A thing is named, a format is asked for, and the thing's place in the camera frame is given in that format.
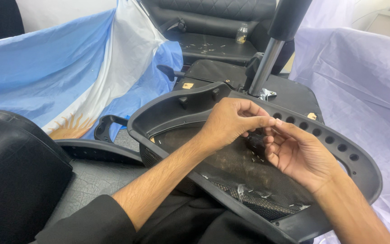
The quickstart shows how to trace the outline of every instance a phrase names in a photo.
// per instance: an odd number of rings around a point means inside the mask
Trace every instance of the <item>forearm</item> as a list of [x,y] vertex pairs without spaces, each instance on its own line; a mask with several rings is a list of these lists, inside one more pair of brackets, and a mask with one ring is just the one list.
[[390,244],[390,233],[347,174],[339,172],[314,197],[341,243]]
[[175,186],[210,153],[198,135],[177,151],[117,191],[112,197],[138,231]]

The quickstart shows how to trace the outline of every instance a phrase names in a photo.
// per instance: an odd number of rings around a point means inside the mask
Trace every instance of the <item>argentina flag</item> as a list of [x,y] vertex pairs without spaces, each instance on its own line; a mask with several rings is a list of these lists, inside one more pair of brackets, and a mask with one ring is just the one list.
[[116,9],[1,39],[0,109],[52,139],[93,139],[100,117],[130,116],[172,90],[158,64],[181,70],[179,43],[165,39],[135,0],[119,0]]

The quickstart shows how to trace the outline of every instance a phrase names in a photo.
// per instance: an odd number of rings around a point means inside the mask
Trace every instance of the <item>plastic bottle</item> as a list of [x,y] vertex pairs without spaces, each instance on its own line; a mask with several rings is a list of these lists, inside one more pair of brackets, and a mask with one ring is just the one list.
[[247,35],[248,35],[248,25],[242,24],[239,30],[237,31],[236,42],[239,44],[245,43]]

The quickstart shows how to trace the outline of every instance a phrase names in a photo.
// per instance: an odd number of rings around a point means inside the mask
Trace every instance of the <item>black sleeve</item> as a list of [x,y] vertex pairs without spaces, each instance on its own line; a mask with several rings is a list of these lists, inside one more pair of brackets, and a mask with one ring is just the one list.
[[34,244],[133,243],[135,228],[121,206],[101,195],[35,236]]

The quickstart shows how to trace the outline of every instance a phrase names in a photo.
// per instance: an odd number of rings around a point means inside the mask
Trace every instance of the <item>hand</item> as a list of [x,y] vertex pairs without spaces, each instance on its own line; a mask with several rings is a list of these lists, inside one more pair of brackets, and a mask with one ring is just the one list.
[[276,119],[276,125],[267,135],[264,137],[266,158],[312,194],[334,175],[344,173],[314,135],[293,124]]
[[246,99],[223,98],[214,105],[198,139],[214,152],[231,144],[238,136],[248,136],[247,131],[269,128],[275,119],[254,102]]

